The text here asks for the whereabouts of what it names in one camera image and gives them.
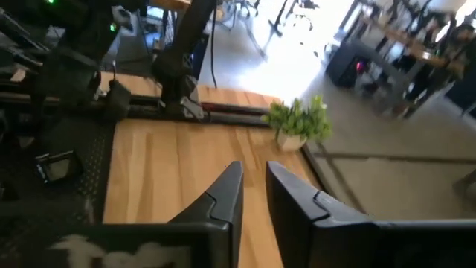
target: person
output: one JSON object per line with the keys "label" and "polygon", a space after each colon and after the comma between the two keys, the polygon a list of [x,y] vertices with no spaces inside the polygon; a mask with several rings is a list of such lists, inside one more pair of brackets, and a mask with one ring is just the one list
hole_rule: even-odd
{"label": "person", "polygon": [[442,38],[437,46],[437,54],[445,57],[447,64],[442,68],[424,65],[420,71],[421,74],[415,77],[412,90],[405,95],[403,102],[393,108],[395,115],[403,113],[412,106],[423,92],[426,97],[429,97],[436,89],[440,89],[441,85],[463,78],[465,67],[470,63],[469,60],[476,56],[474,32],[473,26],[463,24]]}
{"label": "person", "polygon": [[[443,18],[436,19],[428,25],[424,33],[420,32],[420,34],[415,34],[415,40],[419,41],[419,45],[425,47],[432,46],[435,42],[435,39],[437,38],[437,34],[445,25],[446,21]],[[415,57],[411,55],[402,55],[392,62],[392,66],[404,72],[408,72],[416,62],[417,59]],[[416,74],[414,82],[424,86],[428,82],[427,79],[432,70],[433,69],[430,65],[424,65],[418,74]],[[377,81],[364,85],[364,91],[367,95],[372,95],[374,92],[376,92],[380,83],[387,83],[387,81],[388,74],[382,72],[380,73]]]}
{"label": "person", "polygon": [[[436,24],[428,29],[423,40],[423,45],[428,46],[428,41],[436,37],[436,35],[441,29],[442,24],[443,21],[437,20]],[[445,37],[442,38],[442,40],[440,40],[440,42],[438,42],[438,44],[432,44],[437,49],[437,54],[439,54],[439,56],[452,59],[452,63],[448,64],[448,66],[445,68],[437,70],[435,70],[432,65],[425,64],[414,77],[414,87],[409,93],[406,94],[405,101],[395,107],[395,109],[393,110],[394,113],[399,114],[405,111],[405,109],[408,108],[412,103],[414,103],[414,101],[430,85],[433,86],[432,89],[427,91],[427,94],[432,94],[435,83],[441,84],[444,83],[445,80],[448,80],[450,78],[451,72],[448,70],[448,68],[452,68],[452,71],[459,73],[459,77],[463,75],[464,70],[454,70],[454,68],[455,66],[459,66],[457,68],[460,68],[461,66],[464,66],[466,64],[466,54],[472,51],[473,49],[470,49],[468,51],[462,51],[462,49],[472,40],[474,30],[474,27],[472,27],[471,25],[463,24],[455,28],[451,33],[448,33]],[[403,55],[399,59],[394,60],[392,62],[392,65],[403,71],[410,71],[411,67],[413,67],[416,61],[417,59],[411,55]],[[386,83],[387,79],[388,75],[382,72],[379,75],[378,81],[381,83]],[[368,95],[371,95],[378,89],[378,87],[379,86],[377,82],[370,83],[364,85],[364,91]]]}

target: metal frame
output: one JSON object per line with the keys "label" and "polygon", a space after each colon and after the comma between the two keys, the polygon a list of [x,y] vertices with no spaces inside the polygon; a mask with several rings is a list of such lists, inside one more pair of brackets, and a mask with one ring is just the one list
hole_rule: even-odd
{"label": "metal frame", "polygon": [[[0,86],[0,92],[20,93],[22,90],[24,90],[24,88],[19,88],[18,83],[10,82],[9,84],[0,85],[2,85]],[[187,117],[185,115],[165,114],[162,112],[159,102],[160,98],[157,97],[133,95],[129,102],[130,108],[127,118],[269,128],[269,125],[261,119],[262,115],[266,115],[268,113],[268,110],[263,108],[204,102],[201,103],[201,106],[205,112],[205,116],[203,119],[199,120],[196,118]],[[31,102],[28,98],[18,98],[17,96],[0,96],[0,106],[4,109],[7,109],[8,111],[18,113],[32,112]],[[58,111],[59,106],[60,102],[58,100],[46,100],[43,111],[46,115],[54,115],[55,112]],[[105,106],[106,99],[104,97],[100,97],[98,100],[91,103],[91,105],[89,105],[86,109],[70,110],[69,112],[71,114],[98,118],[103,114]],[[17,126],[17,132],[23,135],[30,135],[36,131],[37,129],[33,124]],[[320,172],[319,167],[313,160],[312,154],[309,153],[309,150],[307,149],[310,143],[311,142],[308,142],[308,144],[304,145],[304,147],[301,149],[301,153],[310,170],[315,175],[316,182],[321,184],[324,187],[324,190],[326,190],[327,188],[324,185],[325,179],[322,177],[323,174]]]}
{"label": "metal frame", "polygon": [[[290,10],[296,5],[296,2],[298,0],[292,0],[291,7],[289,8]],[[276,19],[274,22],[272,20],[268,20],[268,23],[272,27],[272,30],[279,36],[281,37],[283,35],[283,32],[279,29],[279,27],[282,25],[281,23],[281,17],[283,16],[284,10],[286,9],[286,6],[288,4],[288,0],[283,1],[283,5],[281,6],[280,12],[277,14]]]}
{"label": "metal frame", "polygon": [[48,45],[34,40],[30,33],[0,8],[0,32],[23,48],[48,51]]}
{"label": "metal frame", "polygon": [[393,67],[387,60],[385,60],[378,51],[374,48],[364,44],[359,39],[354,39],[352,42],[348,42],[346,45],[355,51],[356,55],[366,57],[373,63],[382,68],[382,71],[387,73],[389,77],[392,77],[395,84],[391,91],[383,99],[378,99],[374,102],[374,109],[377,113],[382,114],[391,107],[394,107],[402,100],[403,93],[408,89],[413,78],[418,74],[419,70],[425,65],[421,61],[417,61],[411,70],[407,73],[402,73]]}
{"label": "metal frame", "polygon": [[352,4],[349,7],[349,11],[345,14],[344,19],[342,19],[341,24],[339,25],[339,29],[344,29],[345,25],[349,22],[350,17],[352,14],[356,11],[356,8],[358,7],[359,1],[353,1]]}

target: small screen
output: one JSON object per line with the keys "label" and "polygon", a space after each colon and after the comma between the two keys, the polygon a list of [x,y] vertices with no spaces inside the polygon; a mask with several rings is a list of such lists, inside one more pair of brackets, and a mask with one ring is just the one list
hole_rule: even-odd
{"label": "small screen", "polygon": [[164,246],[156,242],[145,242],[125,246],[129,247],[134,249],[111,250],[90,241],[88,237],[72,234],[51,245],[47,254],[64,252],[65,255],[51,256],[65,261],[61,267],[191,268],[189,246]]}
{"label": "small screen", "polygon": [[68,175],[69,159],[62,159],[56,162],[48,163],[46,173],[51,181],[62,179]]}

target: table leg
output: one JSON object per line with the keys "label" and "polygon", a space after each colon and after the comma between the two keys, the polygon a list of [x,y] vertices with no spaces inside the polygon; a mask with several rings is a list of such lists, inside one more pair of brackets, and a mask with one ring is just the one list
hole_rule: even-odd
{"label": "table leg", "polygon": [[474,109],[476,109],[476,101],[475,101],[473,104],[471,104],[470,107],[464,109],[463,112],[461,113],[461,116],[463,117],[463,116],[469,114],[469,113],[472,112]]}
{"label": "table leg", "polygon": [[387,42],[388,42],[387,37],[382,38],[382,40],[380,40],[380,43],[375,47],[375,50],[377,52],[380,52],[381,49],[387,44]]}
{"label": "table leg", "polygon": [[453,189],[456,194],[466,197],[466,190],[470,185],[476,183],[476,170],[472,171],[470,174],[464,176],[462,179],[459,179],[453,184]]}
{"label": "table leg", "polygon": [[342,20],[341,24],[339,25],[339,29],[344,29],[345,25],[349,22],[350,17],[354,13],[355,9],[357,8],[357,1],[352,2],[350,5],[349,11],[347,11],[347,14],[345,14],[344,19]]}
{"label": "table leg", "polygon": [[273,30],[276,32],[278,36],[283,35],[283,33],[281,33],[278,30],[278,26],[280,25],[281,16],[283,15],[284,9],[286,8],[286,4],[288,4],[288,0],[284,0],[283,5],[281,6],[280,12],[277,14],[276,20],[274,20],[274,22],[272,22],[271,20],[268,20],[269,24],[273,27]]}
{"label": "table leg", "polygon": [[416,62],[410,71],[405,75],[406,79],[404,81],[397,81],[397,84],[392,87],[391,91],[384,98],[384,100],[381,100],[382,103],[377,105],[376,111],[378,113],[383,113],[388,109],[394,108],[395,105],[401,103],[403,99],[403,93],[408,89],[411,81],[424,65],[425,64],[422,62]]}
{"label": "table leg", "polygon": [[257,1],[254,3],[253,8],[258,11],[258,6],[259,6],[259,5],[260,5],[260,0],[257,0]]}
{"label": "table leg", "polygon": [[357,15],[357,19],[354,21],[354,23],[352,23],[352,26],[350,26],[350,29],[345,34],[345,37],[342,39],[342,42],[346,42],[350,37],[354,36],[354,32],[356,31],[357,27],[360,25],[361,16],[362,16],[362,12],[360,12],[360,14]]}
{"label": "table leg", "polygon": [[295,5],[298,3],[298,0],[294,0],[291,4],[291,7],[289,8],[288,10],[288,13],[284,16],[284,19],[288,19],[289,16],[291,16],[291,14],[294,12],[295,10]]}
{"label": "table leg", "polygon": [[447,84],[450,74],[446,70],[436,70],[432,76],[433,81],[426,89],[425,95],[417,100],[413,106],[408,108],[403,118],[409,119],[435,92],[441,90],[443,85]]}

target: table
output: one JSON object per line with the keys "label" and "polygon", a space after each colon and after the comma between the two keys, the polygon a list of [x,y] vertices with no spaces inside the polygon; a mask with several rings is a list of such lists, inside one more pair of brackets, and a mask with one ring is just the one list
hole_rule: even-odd
{"label": "table", "polygon": [[[363,21],[363,23],[367,23],[369,25],[377,27],[378,29],[382,31],[382,33],[388,39],[392,39],[394,41],[397,41],[405,45],[407,47],[406,51],[410,55],[417,58],[418,60],[421,60],[427,64],[431,64],[432,66],[437,68],[443,67],[446,64],[446,60],[444,58],[438,57],[428,52],[426,50],[426,47],[423,44],[409,37],[405,32],[393,30],[389,28],[387,25],[384,25],[382,23],[376,22],[375,20],[372,20],[368,16],[361,16],[361,21]],[[453,68],[453,69],[460,68],[460,67],[461,67],[461,64],[456,64],[456,63],[451,64],[450,66],[450,68]]]}
{"label": "table", "polygon": [[185,11],[190,6],[188,0],[150,0],[149,5],[171,11]]}
{"label": "table", "polygon": [[[103,85],[112,76],[103,74]],[[118,79],[133,94],[160,95],[151,80]],[[268,106],[276,98],[199,86],[201,101]],[[318,187],[301,153],[281,153],[272,130],[172,121],[125,120],[116,126],[104,223],[165,223],[194,201],[233,160],[243,161],[245,199],[239,266],[282,267],[265,189],[275,160]]]}

